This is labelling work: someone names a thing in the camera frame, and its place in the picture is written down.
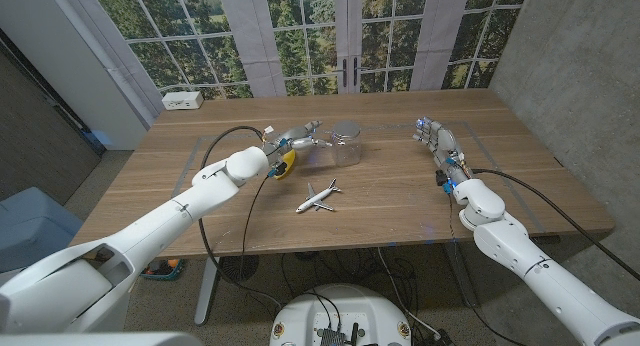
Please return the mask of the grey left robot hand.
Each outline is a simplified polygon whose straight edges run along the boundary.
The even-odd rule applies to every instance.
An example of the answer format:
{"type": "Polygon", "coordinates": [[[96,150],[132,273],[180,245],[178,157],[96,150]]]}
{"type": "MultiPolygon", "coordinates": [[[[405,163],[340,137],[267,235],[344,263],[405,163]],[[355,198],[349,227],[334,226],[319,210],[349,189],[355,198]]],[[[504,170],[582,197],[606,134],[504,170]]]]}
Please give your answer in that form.
{"type": "Polygon", "coordinates": [[[310,121],[304,126],[289,129],[272,141],[265,141],[261,147],[269,159],[283,157],[292,150],[303,150],[312,146],[331,147],[332,143],[312,136],[315,130],[322,124],[319,120],[310,121]]]}

